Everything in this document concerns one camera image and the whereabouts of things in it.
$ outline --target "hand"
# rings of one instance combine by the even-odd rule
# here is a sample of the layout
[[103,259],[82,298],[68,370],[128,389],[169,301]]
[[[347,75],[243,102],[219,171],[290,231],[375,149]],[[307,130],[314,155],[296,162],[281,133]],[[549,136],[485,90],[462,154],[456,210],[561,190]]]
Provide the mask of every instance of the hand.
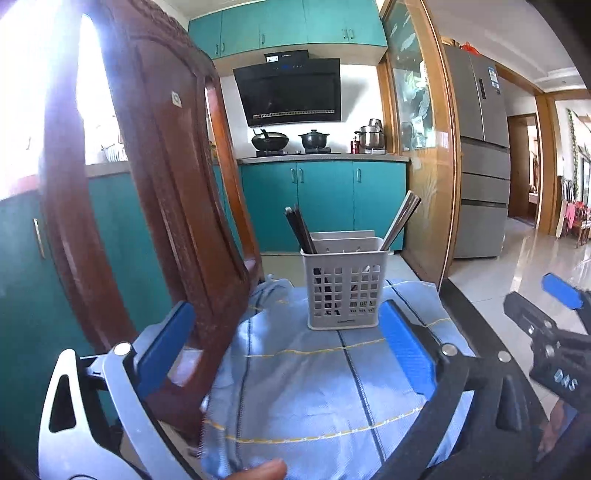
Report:
[[226,480],[283,480],[286,475],[287,465],[285,462],[275,459],[256,468],[230,475]]

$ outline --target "yellow stitching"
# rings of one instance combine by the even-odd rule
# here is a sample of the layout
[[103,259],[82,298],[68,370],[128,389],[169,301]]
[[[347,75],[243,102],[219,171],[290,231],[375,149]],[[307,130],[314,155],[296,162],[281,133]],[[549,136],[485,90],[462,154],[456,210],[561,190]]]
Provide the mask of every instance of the yellow stitching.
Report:
[[439,319],[439,320],[435,320],[433,323],[429,323],[429,325],[427,325],[428,327],[432,327],[433,325],[438,324],[439,322],[445,322],[446,320],[449,320],[450,322],[452,321],[451,318],[444,318],[444,319]]
[[[403,418],[409,417],[410,415],[413,415],[413,414],[421,411],[422,408],[423,407],[416,407],[406,413],[402,413],[402,414],[398,415],[397,417],[393,417],[391,419],[381,421],[381,422],[376,423],[374,425],[368,425],[366,427],[359,427],[356,429],[345,430],[344,432],[327,433],[324,435],[319,435],[317,437],[303,437],[303,438],[293,438],[293,439],[237,439],[236,437],[234,437],[232,435],[226,435],[225,438],[227,440],[231,440],[236,443],[256,443],[259,445],[277,445],[277,444],[285,444],[285,443],[315,442],[316,440],[326,440],[326,439],[331,439],[331,438],[335,438],[335,437],[344,437],[347,435],[351,435],[353,433],[367,432],[368,430],[373,430],[373,429],[376,429],[379,427],[383,427],[384,425],[387,425],[388,423],[392,423],[392,422],[395,422],[398,420],[402,420]],[[211,421],[209,419],[205,419],[203,422],[207,425],[211,425],[216,430],[221,430],[223,432],[226,430],[220,424],[215,423],[214,421]]]
[[314,353],[340,352],[342,350],[348,350],[350,348],[355,348],[358,346],[371,345],[373,343],[380,343],[380,342],[383,342],[384,340],[385,340],[384,338],[378,338],[377,340],[369,340],[367,342],[355,343],[353,345],[336,346],[334,348],[323,348],[321,350],[312,350],[310,352],[303,352],[301,350],[286,349],[286,350],[279,350],[276,353],[263,353],[260,355],[245,355],[245,356],[255,357],[255,358],[270,358],[272,356],[280,355],[282,353],[294,353],[296,355],[312,355]]

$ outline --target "wooden chair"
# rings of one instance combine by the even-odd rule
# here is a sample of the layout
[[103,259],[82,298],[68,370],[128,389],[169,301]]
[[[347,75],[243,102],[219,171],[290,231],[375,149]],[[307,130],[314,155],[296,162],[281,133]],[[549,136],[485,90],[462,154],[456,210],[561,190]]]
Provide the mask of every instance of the wooden chair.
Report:
[[[59,9],[50,39],[41,193],[61,281],[97,352],[133,340],[137,331],[105,255],[85,175],[85,135],[76,108],[83,15],[98,32],[131,173],[168,289],[174,302],[193,304],[191,345],[203,350],[184,386],[167,382],[148,403],[157,418],[196,441],[203,397],[249,292],[262,278],[219,76],[178,22],[150,0],[64,0]],[[217,194],[207,104],[244,260]]]

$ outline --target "upper cabinet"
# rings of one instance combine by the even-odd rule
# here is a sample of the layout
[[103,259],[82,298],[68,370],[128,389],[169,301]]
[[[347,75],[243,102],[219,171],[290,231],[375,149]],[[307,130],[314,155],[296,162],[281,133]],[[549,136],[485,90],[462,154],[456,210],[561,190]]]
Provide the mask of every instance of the upper cabinet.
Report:
[[259,23],[265,15],[262,10],[260,3],[254,3],[222,11],[222,53],[220,56],[227,57],[260,48]]
[[[191,20],[189,34],[199,48],[218,60],[220,75],[262,63],[262,53],[275,49],[305,48],[315,56],[368,65],[377,65],[387,49],[375,0],[255,2]],[[351,47],[331,50],[327,44]]]
[[352,0],[303,0],[303,2],[310,43],[349,43],[347,17],[349,3]]
[[375,0],[303,1],[310,43],[386,46]]
[[271,0],[257,4],[260,18],[260,48],[308,43],[308,28],[302,0]]
[[346,0],[346,4],[349,43],[387,47],[384,27],[375,0]]
[[205,15],[189,22],[189,36],[212,59],[222,51],[222,13]]

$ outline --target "refrigerator drawer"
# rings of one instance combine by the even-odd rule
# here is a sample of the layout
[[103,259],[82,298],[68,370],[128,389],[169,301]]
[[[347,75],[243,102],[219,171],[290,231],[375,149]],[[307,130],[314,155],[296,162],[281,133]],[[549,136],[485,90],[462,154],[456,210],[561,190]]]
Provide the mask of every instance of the refrigerator drawer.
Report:
[[463,140],[462,154],[463,173],[476,173],[507,180],[511,178],[511,160],[507,151]]
[[504,207],[461,205],[454,258],[498,257],[506,219]]
[[509,180],[462,173],[462,199],[509,203]]

